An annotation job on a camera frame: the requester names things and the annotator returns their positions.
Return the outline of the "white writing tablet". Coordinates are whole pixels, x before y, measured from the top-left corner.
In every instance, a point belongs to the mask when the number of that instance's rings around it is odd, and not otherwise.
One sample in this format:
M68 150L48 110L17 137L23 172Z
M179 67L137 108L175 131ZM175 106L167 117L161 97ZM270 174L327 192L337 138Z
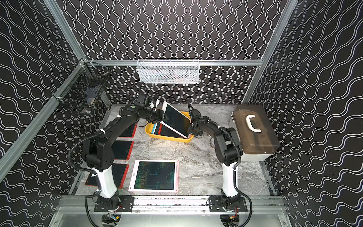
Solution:
M160 123L184 139L188 139L190 137L188 128L191 124L191 119L166 101L163 102L162 111L165 118Z
M130 192L177 193L179 161L136 160L132 171Z

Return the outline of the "red writing tablet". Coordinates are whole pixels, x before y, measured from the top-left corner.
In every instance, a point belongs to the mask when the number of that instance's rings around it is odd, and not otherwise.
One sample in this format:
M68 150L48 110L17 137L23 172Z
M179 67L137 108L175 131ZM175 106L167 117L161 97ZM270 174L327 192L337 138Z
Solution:
M133 141L115 141L112 145L116 160L129 160L132 152Z
M119 135L119 138L133 138L137 129L137 123L129 126L124 132Z
M129 169L128 164L113 164L112 165L113 180L118 189L123 188L128 169ZM95 179L95 177L92 177L92 174L88 175L85 185L97 187L96 179Z

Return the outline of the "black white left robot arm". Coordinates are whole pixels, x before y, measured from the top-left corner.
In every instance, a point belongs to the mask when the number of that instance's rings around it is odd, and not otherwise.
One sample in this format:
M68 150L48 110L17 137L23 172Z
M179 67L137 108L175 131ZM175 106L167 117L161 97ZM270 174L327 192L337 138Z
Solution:
M112 146L127 128L140 119L154 124L168 120L169 117L163 110L157 109L157 102L153 97L139 91L133 101L120 108L113 121L98 132L82 139L68 152L68 162L71 167L78 171L89 172L95 177L98 189L94 195L86 196L85 202L88 198L96 196L108 210L115 211L119 208L119 193L112 173L115 160ZM87 167L79 166L72 160L74 150L80 145L83 146L82 159Z

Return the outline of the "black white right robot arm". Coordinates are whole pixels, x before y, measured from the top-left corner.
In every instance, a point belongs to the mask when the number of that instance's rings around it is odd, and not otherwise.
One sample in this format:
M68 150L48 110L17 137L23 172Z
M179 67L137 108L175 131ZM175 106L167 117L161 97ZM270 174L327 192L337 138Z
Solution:
M238 188L237 172L243 152L237 132L234 128L223 127L203 116L191 104L188 104L188 110L191 118L188 133L197 137L206 133L214 140L216 157L223 171L222 206L227 211L236 211L244 195Z

